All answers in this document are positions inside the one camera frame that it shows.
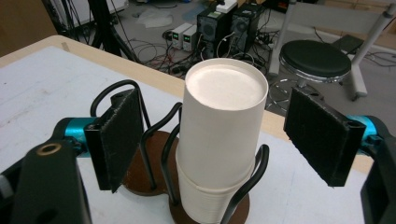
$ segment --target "stacked paper cups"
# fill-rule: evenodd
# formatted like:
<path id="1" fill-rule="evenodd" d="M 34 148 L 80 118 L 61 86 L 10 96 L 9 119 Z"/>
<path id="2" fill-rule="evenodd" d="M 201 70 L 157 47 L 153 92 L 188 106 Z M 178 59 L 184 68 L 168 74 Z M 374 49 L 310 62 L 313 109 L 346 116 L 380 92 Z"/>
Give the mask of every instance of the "stacked paper cups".
<path id="1" fill-rule="evenodd" d="M 199 223 L 219 223 L 255 162 L 268 92 L 250 64 L 212 59 L 186 77 L 177 171 L 182 205 Z"/>

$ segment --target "electronic equipment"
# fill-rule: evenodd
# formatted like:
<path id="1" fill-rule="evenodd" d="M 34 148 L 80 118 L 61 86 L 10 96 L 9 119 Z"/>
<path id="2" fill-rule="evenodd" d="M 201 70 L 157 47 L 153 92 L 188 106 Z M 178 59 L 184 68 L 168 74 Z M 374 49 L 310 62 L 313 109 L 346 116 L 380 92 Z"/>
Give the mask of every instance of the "electronic equipment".
<path id="1" fill-rule="evenodd" d="M 344 35 L 332 43 L 332 46 L 340 49 L 345 54 L 354 54 L 363 44 L 363 40 L 353 35 Z"/>
<path id="2" fill-rule="evenodd" d="M 206 59 L 220 57 L 227 51 L 229 42 L 223 39 L 231 33 L 230 26 L 235 10 L 236 7 L 229 13 L 221 13 L 216 11 L 214 5 L 198 14 L 197 33 L 198 36 L 202 35 L 200 45 L 203 46 Z"/>
<path id="3" fill-rule="evenodd" d="M 228 13 L 238 5 L 238 2 L 236 0 L 225 0 L 222 3 L 223 4 L 218 4 L 216 6 L 217 12 Z"/>
<path id="4" fill-rule="evenodd" d="M 183 34 L 183 49 L 192 51 L 195 49 L 197 41 L 197 25 L 193 25 Z"/>
<path id="5" fill-rule="evenodd" d="M 190 27 L 192 24 L 185 22 L 172 31 L 172 46 L 175 49 L 183 49 L 183 34 Z"/>
<path id="6" fill-rule="evenodd" d="M 208 40 L 201 40 L 201 56 L 204 59 L 212 59 L 221 57 L 224 55 L 228 49 L 229 44 L 226 41 L 215 40 L 215 41 L 208 41 Z"/>
<path id="7" fill-rule="evenodd" d="M 244 3 L 233 13 L 231 53 L 248 52 L 254 43 L 262 6 Z"/>

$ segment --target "cup rim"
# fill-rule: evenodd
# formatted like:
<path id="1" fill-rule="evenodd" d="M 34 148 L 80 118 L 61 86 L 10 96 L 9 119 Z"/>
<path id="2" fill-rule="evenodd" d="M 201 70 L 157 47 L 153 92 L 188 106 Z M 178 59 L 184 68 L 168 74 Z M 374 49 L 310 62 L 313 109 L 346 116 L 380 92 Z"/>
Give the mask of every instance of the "cup rim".
<path id="1" fill-rule="evenodd" d="M 213 65 L 218 65 L 218 66 L 222 66 L 222 65 L 226 65 L 226 66 L 232 66 L 235 68 L 239 68 L 239 69 L 244 69 L 249 71 L 248 76 L 254 77 L 254 79 L 258 82 L 261 83 L 261 87 L 263 88 L 264 94 L 262 95 L 261 99 L 256 102 L 256 104 L 254 105 L 250 105 L 249 107 L 246 108 L 241 108 L 241 109 L 221 109 L 221 108 L 215 108 L 213 106 L 210 106 L 208 104 L 205 104 L 203 102 L 201 102 L 200 100 L 196 99 L 196 97 L 191 93 L 191 89 L 189 88 L 189 83 L 191 80 L 191 77 L 193 77 L 194 73 L 196 73 L 196 71 L 199 71 L 201 69 L 205 69 L 208 66 L 213 66 Z M 244 110 L 248 110 L 250 108 L 253 108 L 255 106 L 260 105 L 263 101 L 266 100 L 267 95 L 268 95 L 268 91 L 269 91 L 269 85 L 268 85 L 268 81 L 265 78 L 264 74 L 257 69 L 256 67 L 252 66 L 249 63 L 245 63 L 245 62 L 241 62 L 239 60 L 236 59 L 229 59 L 229 58 L 215 58 L 215 59 L 209 59 L 209 60 L 205 60 L 202 62 L 199 62 L 197 64 L 195 64 L 192 68 L 189 69 L 189 71 L 187 72 L 186 75 L 186 79 L 185 79 L 185 91 L 188 91 L 189 94 L 198 102 L 200 102 L 200 104 L 210 107 L 211 109 L 214 110 L 218 110 L 218 111 L 244 111 Z"/>

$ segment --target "round wooden base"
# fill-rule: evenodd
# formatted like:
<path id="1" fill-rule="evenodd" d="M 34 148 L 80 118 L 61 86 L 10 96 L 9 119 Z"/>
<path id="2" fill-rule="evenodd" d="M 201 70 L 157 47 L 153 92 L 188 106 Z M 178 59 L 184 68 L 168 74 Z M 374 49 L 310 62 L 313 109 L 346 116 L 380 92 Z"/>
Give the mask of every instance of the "round wooden base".
<path id="1" fill-rule="evenodd" d="M 155 182 L 157 184 L 156 189 L 151 189 L 149 184 L 148 174 L 145 169 L 145 165 L 142 160 L 140 150 L 136 151 L 134 159 L 131 162 L 126 176 L 123 179 L 123 185 L 129 191 L 134 194 L 141 196 L 155 196 L 160 194 L 168 194 L 168 189 L 166 187 L 165 181 L 163 179 L 163 173 L 161 170 L 161 156 L 163 153 L 163 146 L 169 136 L 169 133 L 158 131 L 150 137 L 146 143 L 146 149 L 148 152 L 148 158 L 151 165 L 152 173 L 154 175 Z M 176 196 L 180 199 L 180 191 L 178 188 L 178 178 L 177 178 L 177 166 L 176 166 L 176 148 L 178 139 L 175 139 L 172 149 L 168 157 L 168 167 L 169 173 L 172 177 L 172 182 L 175 187 Z M 238 205 L 233 216 L 230 219 L 230 224 L 241 224 L 245 223 L 248 218 L 248 210 L 250 207 L 250 200 L 247 196 Z M 185 212 L 181 200 L 179 200 L 177 205 L 173 205 L 169 200 L 169 209 L 173 220 L 176 224 L 195 224 L 187 213 Z"/>

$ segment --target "stool seat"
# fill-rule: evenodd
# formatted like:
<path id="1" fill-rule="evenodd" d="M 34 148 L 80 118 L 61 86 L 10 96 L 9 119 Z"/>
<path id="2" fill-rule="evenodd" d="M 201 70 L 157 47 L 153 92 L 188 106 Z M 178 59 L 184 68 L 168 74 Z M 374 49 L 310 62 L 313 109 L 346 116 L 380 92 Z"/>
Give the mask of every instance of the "stool seat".
<path id="1" fill-rule="evenodd" d="M 314 40 L 286 43 L 279 60 L 293 74 L 316 82 L 341 81 L 351 69 L 351 61 L 343 52 Z"/>

